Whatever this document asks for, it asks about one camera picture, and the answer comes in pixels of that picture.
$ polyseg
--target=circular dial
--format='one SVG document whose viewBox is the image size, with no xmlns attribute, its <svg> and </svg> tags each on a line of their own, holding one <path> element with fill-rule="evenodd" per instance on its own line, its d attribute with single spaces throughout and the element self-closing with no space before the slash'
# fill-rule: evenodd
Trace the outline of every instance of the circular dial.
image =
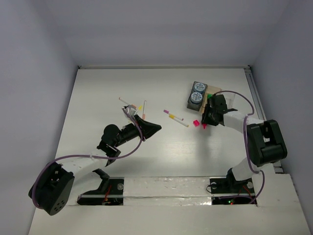
<svg viewBox="0 0 313 235">
<path fill-rule="evenodd" d="M 202 101 L 202 94 L 193 92 L 190 96 L 190 101 L 194 104 L 199 104 Z"/>
<path fill-rule="evenodd" d="M 198 82 L 194 85 L 194 91 L 199 93 L 204 93 L 205 91 L 205 85 L 201 82 Z"/>
</svg>

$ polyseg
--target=red object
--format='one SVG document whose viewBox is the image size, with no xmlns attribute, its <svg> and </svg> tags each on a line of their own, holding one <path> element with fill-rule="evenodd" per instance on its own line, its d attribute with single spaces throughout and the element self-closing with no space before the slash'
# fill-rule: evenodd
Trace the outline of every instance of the red object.
<svg viewBox="0 0 313 235">
<path fill-rule="evenodd" d="M 193 124 L 194 124 L 194 126 L 199 126 L 199 125 L 200 125 L 200 122 L 198 122 L 198 120 L 194 120 L 194 121 L 193 121 Z"/>
</svg>

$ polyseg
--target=gray wall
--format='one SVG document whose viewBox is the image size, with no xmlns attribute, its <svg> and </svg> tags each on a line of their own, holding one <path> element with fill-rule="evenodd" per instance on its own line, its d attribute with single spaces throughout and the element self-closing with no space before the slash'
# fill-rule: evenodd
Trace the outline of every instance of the gray wall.
<svg viewBox="0 0 313 235">
<path fill-rule="evenodd" d="M 313 1 L 291 0 L 253 65 L 267 118 L 279 122 L 290 173 L 313 232 Z"/>
<path fill-rule="evenodd" d="M 46 0 L 79 65 L 248 65 L 288 0 Z"/>
<path fill-rule="evenodd" d="M 44 1 L 0 1 L 0 234 L 28 233 L 28 190 L 55 155 L 77 66 Z"/>
</svg>

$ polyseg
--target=purple marker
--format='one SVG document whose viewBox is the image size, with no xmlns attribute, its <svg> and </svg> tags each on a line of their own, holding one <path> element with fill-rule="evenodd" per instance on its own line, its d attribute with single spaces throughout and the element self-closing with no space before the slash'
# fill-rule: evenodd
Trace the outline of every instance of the purple marker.
<svg viewBox="0 0 313 235">
<path fill-rule="evenodd" d="M 174 114 L 168 112 L 166 109 L 164 109 L 164 112 L 165 112 L 166 114 L 168 114 L 168 115 L 172 115 L 172 116 L 176 117 L 177 119 L 179 119 L 179 120 L 181 120 L 181 121 L 184 121 L 183 118 L 177 117 L 176 115 L 174 115 Z"/>
</svg>

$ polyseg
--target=marker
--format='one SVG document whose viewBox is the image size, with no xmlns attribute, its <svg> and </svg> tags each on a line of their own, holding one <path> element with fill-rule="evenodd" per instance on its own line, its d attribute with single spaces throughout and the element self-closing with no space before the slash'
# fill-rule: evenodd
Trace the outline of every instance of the marker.
<svg viewBox="0 0 313 235">
<path fill-rule="evenodd" d="M 127 101 L 123 100 L 121 97 L 118 98 L 120 101 L 122 101 L 123 103 L 127 104 L 127 105 L 133 105 L 133 104 L 130 104 L 128 103 Z"/>
<path fill-rule="evenodd" d="M 146 103 L 147 103 L 147 101 L 145 100 L 145 101 L 143 102 L 143 110 L 142 110 L 142 119 L 143 119 L 143 120 L 144 120 L 145 117 L 146 117 L 146 114 L 145 114 Z"/>
<path fill-rule="evenodd" d="M 169 117 L 173 120 L 175 120 L 176 122 L 179 122 L 181 125 L 184 125 L 185 127 L 189 127 L 188 124 L 183 123 L 181 120 L 177 119 L 176 117 L 174 117 L 173 115 L 169 115 Z"/>
<path fill-rule="evenodd" d="M 183 119 L 183 118 L 177 117 L 176 115 L 171 114 L 170 112 L 168 112 L 168 111 L 167 111 L 167 110 L 165 110 L 165 109 L 164 109 L 164 112 L 165 112 L 166 114 L 168 114 L 168 115 L 172 115 L 172 116 L 174 116 L 175 118 L 177 118 L 177 119 L 179 119 L 179 120 L 181 120 L 181 121 L 184 121 L 184 119 Z"/>
</svg>

